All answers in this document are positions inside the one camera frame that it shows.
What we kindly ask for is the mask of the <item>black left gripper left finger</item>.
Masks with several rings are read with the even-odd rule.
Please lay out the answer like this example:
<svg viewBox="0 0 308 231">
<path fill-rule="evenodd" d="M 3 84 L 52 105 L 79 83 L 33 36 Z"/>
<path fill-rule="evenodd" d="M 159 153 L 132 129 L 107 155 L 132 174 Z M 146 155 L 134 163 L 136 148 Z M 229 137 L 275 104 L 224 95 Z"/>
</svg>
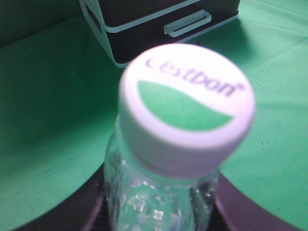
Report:
<svg viewBox="0 0 308 231">
<path fill-rule="evenodd" d="M 109 231 L 103 166 L 59 205 L 17 231 Z"/>
</svg>

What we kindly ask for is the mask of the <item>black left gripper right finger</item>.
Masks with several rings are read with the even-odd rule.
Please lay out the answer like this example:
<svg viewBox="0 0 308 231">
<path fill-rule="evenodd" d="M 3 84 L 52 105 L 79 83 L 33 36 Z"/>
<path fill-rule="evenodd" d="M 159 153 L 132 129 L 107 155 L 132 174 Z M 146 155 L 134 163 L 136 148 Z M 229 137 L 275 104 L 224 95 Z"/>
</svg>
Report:
<svg viewBox="0 0 308 231">
<path fill-rule="evenodd" d="M 231 231 L 299 231 L 248 198 L 219 174 L 216 206 Z"/>
</svg>

